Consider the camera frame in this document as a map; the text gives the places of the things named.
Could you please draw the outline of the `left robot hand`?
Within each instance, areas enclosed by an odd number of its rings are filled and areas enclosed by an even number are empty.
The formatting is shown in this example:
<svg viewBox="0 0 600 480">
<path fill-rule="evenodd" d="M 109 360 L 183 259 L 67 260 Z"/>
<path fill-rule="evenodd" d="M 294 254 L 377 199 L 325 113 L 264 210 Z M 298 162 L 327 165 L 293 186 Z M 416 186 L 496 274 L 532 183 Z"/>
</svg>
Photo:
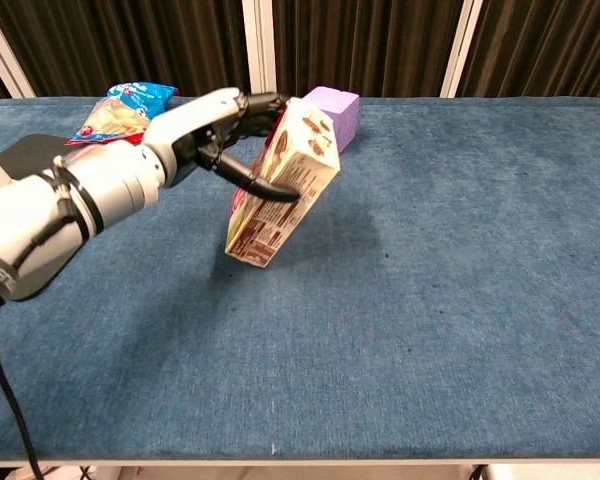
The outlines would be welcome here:
<svg viewBox="0 0 600 480">
<path fill-rule="evenodd" d="M 166 188 L 202 168 L 260 199 L 292 203 L 300 199 L 298 191 L 272 184 L 228 152 L 241 139 L 268 136 L 288 100 L 276 92 L 221 88 L 156 116 L 141 144 L 161 161 Z"/>
</svg>

